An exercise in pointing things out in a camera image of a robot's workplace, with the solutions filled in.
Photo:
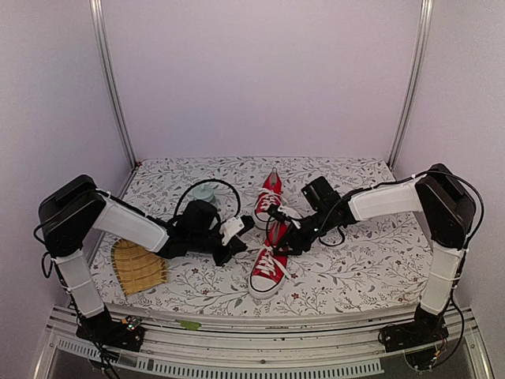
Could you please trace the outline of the red sneaker with laces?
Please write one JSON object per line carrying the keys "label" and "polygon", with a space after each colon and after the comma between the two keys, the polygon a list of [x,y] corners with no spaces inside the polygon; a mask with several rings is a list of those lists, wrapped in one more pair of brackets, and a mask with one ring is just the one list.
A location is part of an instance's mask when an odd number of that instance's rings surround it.
{"label": "red sneaker with laces", "polygon": [[279,206],[284,202],[282,197],[282,181],[278,170],[274,167],[266,177],[264,184],[259,190],[258,197],[253,209],[253,220],[255,225],[265,231],[269,215],[267,213],[271,205]]}

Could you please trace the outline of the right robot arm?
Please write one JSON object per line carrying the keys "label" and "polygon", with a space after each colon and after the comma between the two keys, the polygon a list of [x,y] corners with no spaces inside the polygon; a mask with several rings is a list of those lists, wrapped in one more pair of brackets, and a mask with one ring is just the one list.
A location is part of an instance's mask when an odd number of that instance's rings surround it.
{"label": "right robot arm", "polygon": [[313,213],[293,216],[278,205],[268,215],[287,221],[276,245],[283,254],[300,255],[329,231],[375,218],[411,213],[430,239],[432,262],[425,287],[409,325],[408,337],[424,344],[439,329],[463,271],[469,245],[484,220],[484,199],[464,178],[444,164],[397,181],[381,182],[339,194],[319,177],[303,189]]}

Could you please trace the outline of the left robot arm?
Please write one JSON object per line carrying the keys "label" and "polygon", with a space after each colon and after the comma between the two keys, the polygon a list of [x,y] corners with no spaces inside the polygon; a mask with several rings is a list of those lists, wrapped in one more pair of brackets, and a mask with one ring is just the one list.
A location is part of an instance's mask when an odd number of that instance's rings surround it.
{"label": "left robot arm", "polygon": [[177,203],[173,215],[162,220],[100,189],[87,174],[42,200],[37,216],[35,240],[44,247],[63,288],[87,321],[87,330],[101,343],[111,342],[118,331],[83,255],[91,233],[130,242],[166,261],[200,253],[223,266],[245,251],[241,237],[254,225],[252,217],[240,211],[224,219],[216,206],[200,199]]}

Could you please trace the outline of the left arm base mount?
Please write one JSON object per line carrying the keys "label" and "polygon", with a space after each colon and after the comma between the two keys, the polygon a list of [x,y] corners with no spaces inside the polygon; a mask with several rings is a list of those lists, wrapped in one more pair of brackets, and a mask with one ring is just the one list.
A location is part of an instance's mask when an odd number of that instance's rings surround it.
{"label": "left arm base mount", "polygon": [[146,329],[136,326],[131,329],[121,321],[114,321],[107,314],[84,317],[77,327],[76,336],[106,347],[139,352],[144,342]]}

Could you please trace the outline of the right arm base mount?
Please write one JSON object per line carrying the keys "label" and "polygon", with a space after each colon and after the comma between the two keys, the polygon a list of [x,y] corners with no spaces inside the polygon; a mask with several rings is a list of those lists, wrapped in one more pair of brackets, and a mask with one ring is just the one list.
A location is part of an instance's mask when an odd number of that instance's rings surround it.
{"label": "right arm base mount", "polygon": [[392,352],[443,341],[448,336],[443,316],[417,308],[412,321],[381,328],[378,341],[386,352]]}

